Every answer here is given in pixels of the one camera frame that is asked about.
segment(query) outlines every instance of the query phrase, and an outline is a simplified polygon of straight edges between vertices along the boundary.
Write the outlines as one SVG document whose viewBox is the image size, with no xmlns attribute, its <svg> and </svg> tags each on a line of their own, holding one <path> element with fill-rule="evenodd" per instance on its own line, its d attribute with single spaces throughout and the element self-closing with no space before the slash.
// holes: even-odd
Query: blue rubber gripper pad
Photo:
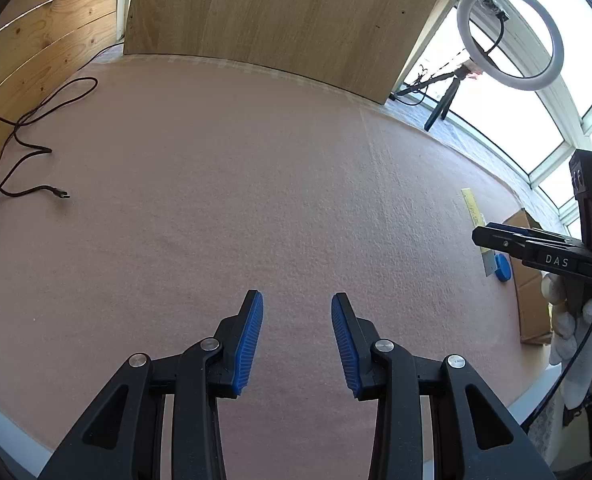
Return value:
<svg viewBox="0 0 592 480">
<path fill-rule="evenodd" d="M 336 296 L 332 299 L 332 325 L 338 351 L 340 352 L 340 359 L 343 363 L 347 387 L 353 392 L 353 396 L 358 398 L 362 391 L 358 369 L 358 351 L 351 338 L 345 314 L 343 314 L 343 309 Z"/>
<path fill-rule="evenodd" d="M 236 349 L 235 370 L 232 388 L 236 395 L 240 395 L 249 382 L 252 370 L 253 355 L 258 344 L 260 328 L 263 324 L 263 295 L 257 293 L 243 328 L 243 333 Z"/>
</svg>

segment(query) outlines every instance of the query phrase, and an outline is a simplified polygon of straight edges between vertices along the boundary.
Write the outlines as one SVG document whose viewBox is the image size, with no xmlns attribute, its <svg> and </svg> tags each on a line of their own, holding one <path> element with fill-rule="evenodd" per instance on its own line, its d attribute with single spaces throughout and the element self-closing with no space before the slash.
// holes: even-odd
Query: black cable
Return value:
<svg viewBox="0 0 592 480">
<path fill-rule="evenodd" d="M 531 412 L 529 414 L 529 416 L 521 424 L 521 428 L 524 430 L 525 433 L 527 433 L 530 430 L 530 427 L 532 426 L 534 421 L 538 418 L 538 415 L 540 415 L 540 413 L 543 412 L 543 410 L 548 405 L 550 400 L 554 397 L 554 394 L 558 390 L 558 387 L 563 382 L 563 379 L 565 379 L 565 377 L 567 376 L 567 373 L 569 372 L 570 368 L 574 365 L 574 362 L 576 361 L 576 359 L 577 359 L 578 355 L 580 354 L 581 350 L 583 349 L 583 347 L 585 347 L 585 343 L 587 343 L 587 340 L 589 339 L 589 336 L 591 335 L 591 333 L 592 333 L 592 322 L 590 323 L 589 329 L 587 330 L 585 336 L 583 337 L 583 340 L 578 345 L 576 352 L 574 352 L 574 355 L 569 360 L 569 363 L 567 364 L 567 366 L 563 370 L 563 373 L 561 373 L 559 375 L 556 382 L 553 384 L 553 386 L 551 386 L 550 390 L 547 392 L 547 395 L 545 395 L 545 397 L 543 397 L 543 399 L 538 403 L 538 406 L 536 406 L 536 409 L 533 412 Z"/>
<path fill-rule="evenodd" d="M 114 47 L 114 46 L 118 46 L 120 44 L 124 44 L 124 41 L 119 41 L 118 43 L 114 43 L 111 44 L 109 46 L 106 46 L 105 48 L 101 49 L 100 51 L 98 51 L 96 54 L 94 54 L 92 56 L 92 58 L 87 61 L 84 65 L 82 65 L 80 68 L 78 68 L 76 70 L 76 72 L 79 72 L 80 70 L 82 70 L 84 67 L 86 67 L 87 65 L 89 65 L 90 62 L 92 62 L 94 59 L 96 59 L 100 54 L 102 54 L 103 52 L 105 52 L 106 50 L 109 50 L 110 48 Z M 64 88 L 66 88 L 67 86 L 69 86 L 71 83 L 74 83 L 76 81 L 80 81 L 80 80 L 93 80 L 94 81 L 94 85 L 91 89 L 89 89 L 88 91 L 84 92 L 82 95 L 78 96 L 77 98 L 74 98 L 72 100 L 69 100 L 67 102 L 64 102 L 56 107 L 54 107 L 53 109 L 51 109 L 50 111 L 46 112 L 45 114 L 42 114 L 40 117 L 36 118 L 35 120 L 29 121 L 28 119 L 31 118 L 33 115 L 35 115 L 37 113 L 38 110 L 40 110 L 42 107 L 44 107 L 48 102 L 51 101 L 51 99 L 53 99 L 55 97 L 55 95 L 57 95 L 61 90 L 63 90 Z M 32 152 L 29 153 L 25 156 L 23 156 L 15 165 L 14 167 L 7 173 L 7 175 L 3 178 L 3 180 L 0 182 L 0 192 L 2 192 L 3 194 L 6 194 L 7 196 L 22 196 L 24 194 L 28 194 L 30 192 L 33 191 L 38 191 L 40 189 L 47 189 L 50 190 L 51 192 L 55 192 L 54 194 L 56 194 L 57 196 L 59 196 L 60 198 L 67 198 L 68 195 L 63 192 L 62 190 L 59 190 L 58 188 L 54 188 L 51 186 L 38 186 L 32 189 L 28 189 L 25 190 L 24 192 L 21 192 L 19 194 L 14 194 L 14 193 L 7 193 L 2 189 L 2 186 L 6 183 L 6 181 L 9 179 L 10 176 L 12 176 L 13 172 L 19 167 L 20 164 L 22 164 L 25 160 L 27 160 L 28 158 L 30 158 L 31 156 L 35 156 L 35 155 L 43 155 L 45 153 L 51 153 L 52 150 L 50 148 L 47 148 L 45 146 L 39 146 L 39 145 L 35 145 L 35 144 L 29 144 L 26 142 L 21 141 L 18 138 L 18 130 L 20 129 L 20 127 L 22 126 L 27 126 L 29 124 L 33 124 L 35 122 L 37 122 L 38 120 L 44 118 L 45 116 L 49 115 L 50 113 L 54 112 L 55 110 L 57 110 L 60 107 L 63 107 L 67 104 L 70 104 L 72 102 L 78 101 L 79 99 L 82 99 L 85 95 L 89 94 L 90 92 L 93 91 L 93 89 L 96 88 L 96 86 L 98 86 L 98 79 L 94 78 L 94 77 L 83 77 L 83 78 L 76 78 L 72 81 L 69 81 L 68 83 L 66 83 L 65 85 L 61 86 L 61 88 L 59 88 L 58 90 L 56 90 L 56 92 L 54 92 L 54 94 L 52 94 L 51 96 L 48 96 L 47 98 L 45 98 L 44 100 L 42 100 L 40 102 L 40 104 L 38 104 L 38 106 L 36 106 L 34 109 L 24 113 L 15 123 L 13 123 L 12 121 L 9 121 L 5 118 L 0 117 L 0 121 L 2 121 L 3 123 L 6 124 L 10 124 L 13 126 L 13 130 L 12 132 L 9 134 L 9 136 L 7 136 L 4 144 L 2 145 L 2 148 L 0 149 L 0 162 L 2 161 L 2 155 L 4 153 L 5 148 L 7 147 L 7 145 L 9 144 L 10 140 L 13 138 L 16 140 L 16 142 L 18 142 L 19 144 L 21 144 L 22 146 L 25 146 L 27 148 L 33 148 L 36 149 L 38 151 L 36 152 Z"/>
<path fill-rule="evenodd" d="M 498 21 L 500 22 L 500 34 L 498 34 L 498 38 L 494 41 L 492 48 L 487 50 L 485 54 L 489 54 L 493 49 L 500 45 L 501 41 L 503 41 L 503 36 L 505 35 L 505 20 L 503 20 L 502 15 L 498 16 Z"/>
<path fill-rule="evenodd" d="M 45 106 L 48 104 L 48 102 L 51 101 L 51 99 L 53 99 L 54 97 L 56 97 L 61 91 L 63 91 L 66 87 L 68 87 L 69 85 L 79 82 L 79 81 L 85 81 L 85 80 L 91 80 L 93 81 L 93 86 L 86 90 L 85 92 L 83 92 L 82 94 L 80 94 L 79 96 L 76 96 L 73 99 L 69 99 L 67 101 L 64 101 L 63 103 L 59 104 L 58 106 L 55 106 L 53 108 L 51 108 L 51 110 L 48 110 L 47 112 L 43 113 L 42 115 L 40 115 L 39 117 L 36 117 L 35 119 L 31 119 L 29 120 L 29 117 L 31 116 L 30 114 L 25 114 L 19 121 L 17 122 L 13 122 L 13 121 L 9 121 L 7 119 L 5 119 L 4 117 L 0 117 L 0 122 L 5 123 L 5 124 L 9 124 L 11 126 L 13 126 L 13 131 L 12 131 L 12 136 L 15 138 L 15 140 L 21 144 L 22 146 L 25 146 L 27 148 L 33 148 L 36 151 L 35 152 L 31 152 L 28 153 L 27 155 L 23 156 L 15 165 L 14 167 L 11 169 L 11 171 L 6 175 L 6 177 L 4 178 L 4 180 L 2 180 L 0 182 L 0 193 L 2 193 L 5 196 L 9 196 L 9 197 L 19 197 L 19 196 L 25 196 L 28 195 L 29 193 L 33 193 L 35 191 L 39 191 L 39 190 L 48 190 L 51 193 L 53 193 L 54 195 L 56 195 L 59 198 L 69 198 L 68 193 L 66 193 L 65 191 L 58 189 L 57 187 L 53 187 L 53 186 L 35 186 L 32 187 L 30 189 L 26 189 L 24 191 L 20 191 L 20 192 L 9 192 L 6 191 L 2 188 L 2 186 L 4 185 L 4 183 L 7 181 L 7 179 L 9 179 L 9 177 L 12 175 L 12 173 L 18 168 L 18 166 L 23 163 L 25 160 L 27 160 L 28 158 L 32 157 L 32 156 L 36 156 L 36 155 L 44 155 L 45 153 L 51 153 L 52 150 L 50 148 L 47 148 L 46 146 L 40 146 L 37 144 L 29 144 L 26 142 L 21 141 L 18 136 L 18 129 L 22 126 L 29 126 L 30 124 L 34 124 L 38 121 L 40 121 L 41 119 L 44 119 L 46 116 L 48 116 L 49 114 L 55 112 L 56 110 L 58 110 L 58 108 L 61 108 L 63 106 L 66 106 L 68 104 L 74 103 L 80 99 L 82 99 L 83 97 L 85 97 L 87 94 L 89 94 L 90 92 L 92 92 L 96 86 L 98 86 L 98 79 L 96 79 L 95 77 L 79 77 L 76 79 L 73 79 L 71 81 L 69 81 L 68 83 L 66 83 L 65 85 L 61 86 L 58 90 L 56 90 L 56 92 L 54 92 L 47 100 L 43 101 L 37 108 L 35 108 L 34 110 L 32 110 L 32 113 L 35 113 L 39 108 Z"/>
<path fill-rule="evenodd" d="M 420 72 L 418 73 L 418 77 L 414 80 L 414 82 L 410 86 L 415 86 L 415 85 L 420 84 L 421 83 L 421 79 L 427 74 L 427 72 L 428 72 L 428 70 L 423 65 L 420 65 Z M 414 90 L 413 92 L 410 92 L 412 94 L 416 94 L 416 93 L 419 93 L 419 92 L 421 94 L 423 94 L 423 98 L 420 99 L 420 101 L 417 102 L 417 103 L 406 103 L 398 95 L 396 95 L 396 94 L 394 94 L 394 95 L 396 95 L 396 101 L 398 101 L 399 103 L 402 103 L 402 104 L 407 105 L 407 106 L 418 106 L 427 97 L 427 91 L 425 90 L 423 92 L 421 90 Z"/>
</svg>

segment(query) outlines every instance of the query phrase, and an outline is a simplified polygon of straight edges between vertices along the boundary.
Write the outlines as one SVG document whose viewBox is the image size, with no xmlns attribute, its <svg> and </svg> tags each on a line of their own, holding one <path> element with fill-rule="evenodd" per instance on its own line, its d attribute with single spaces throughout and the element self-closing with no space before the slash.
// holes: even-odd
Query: hand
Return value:
<svg viewBox="0 0 592 480">
<path fill-rule="evenodd" d="M 567 309 L 565 280 L 557 274 L 546 274 L 540 283 L 542 295 L 552 304 L 550 364 L 565 369 L 592 322 L 592 299 L 583 305 L 578 319 Z M 592 333 L 574 365 L 561 384 L 561 394 L 568 409 L 578 407 L 587 393 L 592 394 Z"/>
</svg>

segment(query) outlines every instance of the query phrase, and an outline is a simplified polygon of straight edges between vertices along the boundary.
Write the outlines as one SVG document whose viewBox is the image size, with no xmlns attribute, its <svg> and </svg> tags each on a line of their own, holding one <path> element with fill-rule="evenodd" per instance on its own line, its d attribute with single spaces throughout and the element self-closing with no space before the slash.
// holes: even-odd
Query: blue bottle cap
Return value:
<svg viewBox="0 0 592 480">
<path fill-rule="evenodd" d="M 496 277 L 501 282 L 507 282 L 512 276 L 512 266 L 503 253 L 496 254 Z"/>
</svg>

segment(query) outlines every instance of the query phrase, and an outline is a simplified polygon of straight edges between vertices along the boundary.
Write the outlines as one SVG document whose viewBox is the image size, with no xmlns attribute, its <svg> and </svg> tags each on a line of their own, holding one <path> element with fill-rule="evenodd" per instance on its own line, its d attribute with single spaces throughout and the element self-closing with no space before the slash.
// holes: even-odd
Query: window frame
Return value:
<svg viewBox="0 0 592 480">
<path fill-rule="evenodd" d="M 512 18 L 505 23 L 505 35 L 501 44 L 502 50 L 508 59 L 514 63 L 518 70 L 525 73 L 536 73 L 538 67 L 547 65 L 550 54 L 534 33 L 527 21 L 520 12 L 510 3 L 509 0 L 499 0 L 503 7 L 511 14 Z M 395 90 L 404 85 L 404 79 L 409 75 L 410 70 L 420 58 L 427 44 L 433 39 L 436 31 L 442 25 L 450 10 L 455 7 L 457 0 L 438 0 L 432 10 L 432 22 L 429 30 L 423 30 L 421 39 L 417 41 L 412 51 L 412 56 L 407 60 L 403 72 L 396 82 Z M 474 7 L 470 20 L 475 23 L 487 36 L 496 38 L 500 33 L 500 25 L 494 16 L 484 13 L 479 7 Z M 487 147 L 495 155 L 499 156 L 509 167 L 511 167 L 530 187 L 551 206 L 558 211 L 561 222 L 568 226 L 579 217 L 578 205 L 572 197 L 560 208 L 551 201 L 547 194 L 540 189 L 540 184 L 550 176 L 574 150 L 592 150 L 592 105 L 584 116 L 580 116 L 576 104 L 569 92 L 563 78 L 557 78 L 549 87 L 536 92 L 545 109 L 556 124 L 563 142 L 555 148 L 534 170 L 529 174 L 502 149 L 492 142 L 485 134 L 469 124 L 465 119 L 453 112 L 447 116 L 453 124 L 461 127 L 474 139 Z M 408 95 L 408 98 L 416 100 L 415 96 Z M 429 109 L 436 106 L 436 101 L 426 99 L 423 105 Z"/>
</svg>

